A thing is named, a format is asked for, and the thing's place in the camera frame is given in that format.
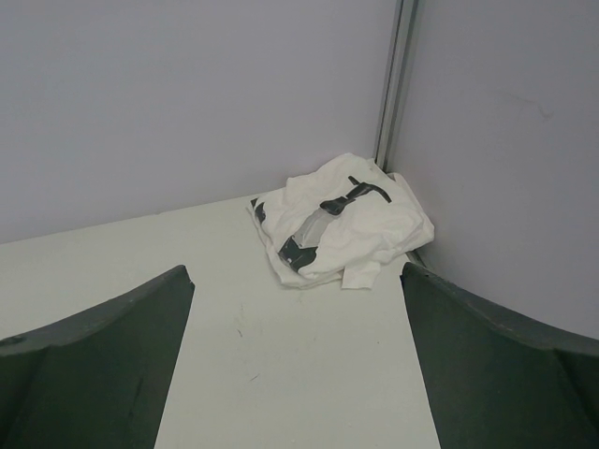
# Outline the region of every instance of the metal corner post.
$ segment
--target metal corner post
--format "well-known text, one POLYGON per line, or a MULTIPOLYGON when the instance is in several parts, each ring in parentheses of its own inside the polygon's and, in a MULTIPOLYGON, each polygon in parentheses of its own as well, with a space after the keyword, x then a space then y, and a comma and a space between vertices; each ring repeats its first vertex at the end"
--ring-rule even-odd
POLYGON ((407 90, 406 67, 418 0, 398 0, 387 61, 387 77, 379 118, 374 162, 387 171, 396 143, 394 133, 402 118, 407 90))

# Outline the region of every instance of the white cloth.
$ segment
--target white cloth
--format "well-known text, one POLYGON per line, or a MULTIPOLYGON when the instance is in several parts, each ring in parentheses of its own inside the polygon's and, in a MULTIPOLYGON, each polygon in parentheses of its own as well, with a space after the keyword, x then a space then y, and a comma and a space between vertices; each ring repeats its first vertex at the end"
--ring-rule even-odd
POLYGON ((308 287, 339 279, 342 288, 372 288, 381 264, 432 241, 434 228, 407 182, 392 179, 373 162, 353 154, 329 161, 316 172, 289 178, 286 187, 269 192, 248 205, 272 268, 283 285, 308 287), (346 196, 354 177, 381 187, 391 203, 372 191, 348 204, 326 228, 313 263, 295 272, 279 257, 279 250, 325 200, 346 196), (257 219, 262 204, 266 218, 257 219))

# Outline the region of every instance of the folded clothing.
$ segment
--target folded clothing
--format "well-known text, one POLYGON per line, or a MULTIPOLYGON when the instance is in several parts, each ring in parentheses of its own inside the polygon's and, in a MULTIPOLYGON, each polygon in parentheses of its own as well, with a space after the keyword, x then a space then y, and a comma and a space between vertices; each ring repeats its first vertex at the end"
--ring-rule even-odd
POLYGON ((381 265, 433 239, 434 228, 407 182, 353 154, 248 205, 283 285, 343 277, 342 288, 372 288, 381 265))

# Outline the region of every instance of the white table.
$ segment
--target white table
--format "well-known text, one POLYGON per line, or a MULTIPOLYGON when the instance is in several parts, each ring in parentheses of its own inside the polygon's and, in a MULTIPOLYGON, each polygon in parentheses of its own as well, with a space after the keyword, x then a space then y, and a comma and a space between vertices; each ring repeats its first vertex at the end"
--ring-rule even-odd
POLYGON ((406 259, 372 291, 285 289, 248 199, 0 245, 0 339, 184 264, 196 294, 157 448, 439 448, 402 298, 406 259))

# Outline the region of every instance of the gray wall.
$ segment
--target gray wall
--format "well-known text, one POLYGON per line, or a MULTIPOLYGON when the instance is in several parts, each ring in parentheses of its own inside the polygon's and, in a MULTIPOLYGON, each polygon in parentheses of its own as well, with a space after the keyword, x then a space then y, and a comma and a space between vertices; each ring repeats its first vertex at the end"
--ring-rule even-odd
POLYGON ((0 2, 0 242, 371 157, 395 0, 0 2))
POLYGON ((599 2, 421 4, 391 167, 437 226, 421 255, 599 338, 599 2))

